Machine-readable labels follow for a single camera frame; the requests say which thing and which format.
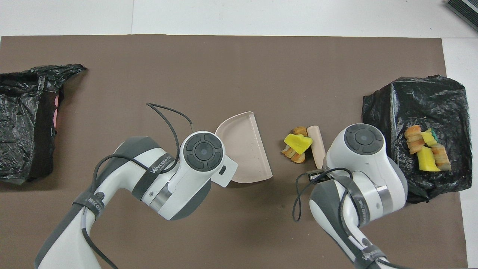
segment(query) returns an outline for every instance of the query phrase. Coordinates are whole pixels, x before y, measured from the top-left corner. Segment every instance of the white floor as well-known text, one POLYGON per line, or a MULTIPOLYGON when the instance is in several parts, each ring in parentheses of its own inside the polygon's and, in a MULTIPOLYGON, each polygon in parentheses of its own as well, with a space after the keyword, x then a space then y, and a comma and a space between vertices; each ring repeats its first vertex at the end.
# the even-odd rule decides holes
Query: white floor
MULTIPOLYGON (((472 105, 478 103, 478 32, 443 0, 0 0, 0 37, 64 34, 443 38, 447 75, 467 89, 472 142, 478 145, 478 108, 472 105)), ((478 162, 473 164, 476 178, 478 162)), ((473 210, 478 186, 460 197, 468 267, 478 268, 478 214, 473 210)))

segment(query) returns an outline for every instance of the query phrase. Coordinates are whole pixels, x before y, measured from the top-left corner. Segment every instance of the black cable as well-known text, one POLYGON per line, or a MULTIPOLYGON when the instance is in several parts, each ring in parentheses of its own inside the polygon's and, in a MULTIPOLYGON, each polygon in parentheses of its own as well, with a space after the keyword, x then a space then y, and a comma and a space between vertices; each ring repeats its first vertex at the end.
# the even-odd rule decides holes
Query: black cable
POLYGON ((83 233, 83 237, 85 238, 85 240, 88 243, 88 245, 90 246, 90 248, 92 248, 112 268, 118 269, 118 267, 105 254, 103 254, 103 252, 101 252, 101 250, 99 250, 99 248, 96 247, 96 245, 93 243, 93 241, 91 241, 91 238, 89 237, 89 235, 87 233, 87 229, 82 228, 81 232, 83 233))
POLYGON ((166 119, 166 117, 163 115, 163 113, 161 113, 158 109, 156 109, 153 104, 147 103, 147 105, 148 105, 149 107, 151 107, 154 111, 156 111, 156 113, 158 113, 158 114, 163 118, 163 120, 166 122, 166 124, 168 124, 169 129, 171 129, 171 132, 173 132, 174 141, 176 142, 176 159, 174 159, 174 163, 173 163, 172 166, 170 166, 168 169, 165 169, 165 170, 163 170, 163 171, 160 172, 160 174, 164 174, 164 173, 166 173, 166 172, 171 171, 171 170, 176 166, 176 164, 178 163, 178 160, 179 160, 179 141, 178 141, 178 136, 177 136, 176 132, 174 131, 173 126, 171 125, 171 123, 169 122, 169 120, 166 119))
POLYGON ((145 166, 144 164, 142 164, 141 162, 129 157, 129 156, 126 156, 126 155, 123 155, 123 154, 111 154, 111 155, 108 155, 106 157, 104 157, 101 161, 98 162, 98 164, 96 165, 95 167, 95 172, 93 172, 93 182, 91 183, 91 192, 92 193, 95 193, 95 190, 97 189, 98 187, 98 170, 99 168, 101 167, 101 165, 107 161, 108 159, 111 159, 111 158, 123 158, 123 159, 126 159, 126 160, 129 160, 129 161, 132 161, 134 162, 135 164, 139 165, 141 168, 143 168, 144 170, 148 170, 148 167, 145 166))
POLYGON ((147 105, 148 105, 149 107, 155 106, 155 107, 164 108, 164 109, 166 109, 166 110, 169 110, 169 111, 178 113, 179 115, 181 115, 181 116, 183 116, 185 119, 187 119, 187 121, 189 121, 189 124, 191 125, 191 132, 194 133, 194 124, 193 124, 193 122, 191 121, 191 119, 189 119, 189 117, 186 116, 185 114, 183 114, 183 113, 177 111, 176 109, 169 108, 169 107, 167 107, 167 106, 161 106, 161 105, 157 105, 157 104, 153 104, 153 103, 147 103, 147 105))
POLYGON ((327 176, 328 173, 330 172, 333 172, 333 171, 345 171, 348 173, 348 175, 350 176, 350 178, 352 179, 353 176, 352 176, 352 172, 348 169, 345 169, 345 168, 333 168, 333 169, 330 169, 330 170, 327 170, 323 173, 321 173, 319 176, 317 176, 315 179, 311 180, 309 182, 309 184, 307 184, 307 186, 305 186, 301 192, 299 192, 299 179, 306 175, 307 173, 304 173, 304 174, 301 174, 300 176, 297 177, 297 179, 295 180, 295 190, 297 191, 297 197, 295 198, 295 201, 294 201, 294 205, 292 206, 292 219, 295 221, 295 222, 298 222, 300 220, 300 217, 302 215, 302 201, 300 199, 300 197, 302 196, 302 194, 304 193, 304 191, 309 188, 312 184, 315 184, 317 182, 319 182, 320 180, 322 180, 323 178, 325 178, 327 176), (296 219, 295 218, 295 207, 297 205, 297 203, 299 203, 299 216, 298 218, 296 219))
POLYGON ((411 269, 409 267, 404 267, 404 266, 400 266, 400 265, 397 265, 397 264, 393 264, 391 262, 387 262, 387 261, 384 261, 384 260, 381 260, 380 258, 376 259, 375 260, 376 262, 379 262, 381 264, 384 264, 386 266, 390 266, 392 268, 397 268, 397 269, 411 269))
POLYGON ((342 228, 344 229, 344 232, 346 235, 348 236, 351 236, 355 239, 355 241, 359 242, 355 236, 352 234, 352 232, 350 231, 350 229, 347 227, 347 225, 345 224, 345 218, 344 218, 344 202, 345 202, 345 198, 347 197, 347 195, 349 195, 350 193, 348 192, 348 189, 345 188, 345 191, 344 193, 342 194, 342 198, 340 198, 340 203, 338 204, 338 211, 339 211, 339 215, 340 215, 340 225, 342 225, 342 228))

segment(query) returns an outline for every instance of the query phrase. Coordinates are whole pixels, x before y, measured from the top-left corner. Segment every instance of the pink object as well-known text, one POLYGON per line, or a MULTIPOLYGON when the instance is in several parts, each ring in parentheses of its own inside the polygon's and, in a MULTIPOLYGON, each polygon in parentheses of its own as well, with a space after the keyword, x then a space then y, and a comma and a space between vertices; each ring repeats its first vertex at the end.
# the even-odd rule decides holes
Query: pink object
POLYGON ((55 113, 53 114, 53 127, 56 130, 56 115, 58 114, 58 96, 55 98, 55 106, 56 106, 56 109, 55 109, 55 113))
POLYGON ((272 177, 254 113, 228 118, 219 125, 216 135, 224 143, 227 156, 238 164, 232 181, 253 183, 272 177))

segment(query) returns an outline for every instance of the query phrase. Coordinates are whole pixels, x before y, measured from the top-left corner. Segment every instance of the brand logo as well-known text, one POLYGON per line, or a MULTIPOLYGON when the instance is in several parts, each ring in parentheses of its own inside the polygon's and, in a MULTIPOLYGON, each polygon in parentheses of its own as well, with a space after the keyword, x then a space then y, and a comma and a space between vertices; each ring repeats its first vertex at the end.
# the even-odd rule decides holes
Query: brand logo
POLYGON ((371 258, 374 257, 376 254, 380 253, 379 249, 372 250, 371 252, 367 252, 363 254, 362 259, 364 260, 372 260, 371 258))
POLYGON ((367 210, 365 209, 365 205, 363 204, 363 201, 362 200, 359 200, 358 201, 358 204, 360 205, 360 211, 362 212, 362 222, 366 222, 367 221, 367 210))
POLYGON ((101 206, 95 200, 93 200, 92 198, 88 198, 88 202, 92 204, 94 207, 96 207, 98 212, 101 212, 101 206))
POLYGON ((166 157, 166 159, 162 160, 157 166, 151 168, 151 173, 156 173, 161 167, 167 163, 171 159, 171 156, 166 157))

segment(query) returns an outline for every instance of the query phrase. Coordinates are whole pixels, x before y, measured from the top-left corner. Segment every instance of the trash bag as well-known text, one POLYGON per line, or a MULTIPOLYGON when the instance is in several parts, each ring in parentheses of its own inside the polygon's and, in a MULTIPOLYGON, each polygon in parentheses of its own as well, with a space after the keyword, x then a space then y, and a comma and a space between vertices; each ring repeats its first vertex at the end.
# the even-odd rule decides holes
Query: trash bag
POLYGON ((471 187, 472 154, 468 103, 465 87, 440 75, 399 78, 363 97, 362 120, 385 136, 387 155, 408 181, 407 202, 429 202, 446 192, 471 187), (433 128, 445 146, 451 171, 420 171, 416 154, 410 155, 406 129, 419 125, 422 132, 433 128))
POLYGON ((0 180, 22 184, 53 170, 57 105, 80 64, 0 74, 0 180))

